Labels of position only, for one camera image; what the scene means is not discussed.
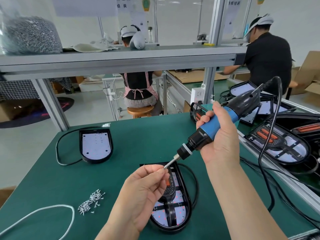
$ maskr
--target white wall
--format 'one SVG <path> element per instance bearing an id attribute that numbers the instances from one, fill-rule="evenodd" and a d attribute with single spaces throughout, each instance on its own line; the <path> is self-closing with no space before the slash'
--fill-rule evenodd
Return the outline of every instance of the white wall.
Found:
<path id="1" fill-rule="evenodd" d="M 274 18 L 270 32 L 285 38 L 296 66 L 309 51 L 320 51 L 320 0 L 265 0 L 260 14 Z"/>

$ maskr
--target green work mat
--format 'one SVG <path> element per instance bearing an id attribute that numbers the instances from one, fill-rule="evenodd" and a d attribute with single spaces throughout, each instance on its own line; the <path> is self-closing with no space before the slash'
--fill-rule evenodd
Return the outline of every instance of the green work mat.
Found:
<path id="1" fill-rule="evenodd" d="M 110 131 L 114 151 L 108 161 L 101 164 L 81 161 L 71 166 L 61 166 L 56 162 L 55 144 L 63 132 L 58 133 L 1 208 L 0 232 L 38 208 L 67 204 L 73 206 L 76 213 L 74 224 L 65 239 L 94 239 L 106 223 L 125 179 L 139 167 L 139 164 L 170 161 L 176 150 L 194 133 L 195 125 L 188 113 L 180 113 L 111 122 Z M 72 162 L 81 157 L 78 132 L 64 137 L 59 146 L 63 162 Z M 244 147 L 241 147 L 241 155 L 256 161 Z M 185 229 L 174 235 L 165 234 L 148 223 L 140 239 L 229 240 L 222 210 L 199 152 L 195 151 L 181 163 L 193 169 L 200 185 L 198 203 L 192 211 L 190 221 Z M 270 197 L 262 176 L 248 166 L 242 166 L 263 202 L 269 205 Z M 193 200 L 194 179 L 182 167 L 181 172 Z M 94 209 L 94 214 L 88 212 L 84 216 L 80 215 L 77 211 L 78 206 L 97 189 L 106 193 L 104 199 L 99 202 L 101 206 Z M 290 188 L 284 186 L 284 189 L 304 213 L 320 219 L 319 215 Z M 286 236 L 291 237 L 313 229 L 309 222 L 291 210 L 277 196 L 275 202 L 272 216 Z M 43 210 L 21 222 L 1 239 L 58 239 L 65 233 L 70 221 L 71 210 L 68 208 Z"/>

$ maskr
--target right hand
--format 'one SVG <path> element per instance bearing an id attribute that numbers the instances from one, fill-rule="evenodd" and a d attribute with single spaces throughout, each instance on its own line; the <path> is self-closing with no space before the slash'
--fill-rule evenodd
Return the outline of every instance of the right hand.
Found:
<path id="1" fill-rule="evenodd" d="M 217 101 L 213 103 L 212 108 L 213 111 L 206 112 L 196 123 L 198 129 L 214 115 L 218 117 L 220 123 L 220 129 L 214 141 L 205 145 L 200 150 L 203 161 L 206 165 L 218 162 L 239 164 L 240 147 L 237 128 L 232 122 L 230 115 Z"/>

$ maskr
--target checkered cloth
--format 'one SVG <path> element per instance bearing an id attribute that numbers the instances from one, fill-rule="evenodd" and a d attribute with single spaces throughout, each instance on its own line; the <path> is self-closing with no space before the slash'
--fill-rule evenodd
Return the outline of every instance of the checkered cloth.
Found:
<path id="1" fill-rule="evenodd" d="M 64 88 L 71 90 L 69 77 L 49 78 L 51 83 L 58 82 Z M 0 101 L 17 99 L 38 99 L 39 95 L 31 80 L 0 81 Z"/>

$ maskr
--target plastic bag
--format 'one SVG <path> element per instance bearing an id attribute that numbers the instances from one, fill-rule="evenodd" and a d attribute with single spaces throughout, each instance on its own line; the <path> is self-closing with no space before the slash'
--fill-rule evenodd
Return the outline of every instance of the plastic bag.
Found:
<path id="1" fill-rule="evenodd" d="M 24 9 L 32 6 L 24 4 Z M 43 18 L 34 8 L 25 11 L 29 15 L 22 16 L 19 2 L 16 0 L 0 0 L 2 29 L 0 44 L 5 54 L 44 54 L 61 53 L 62 43 L 54 23 Z"/>

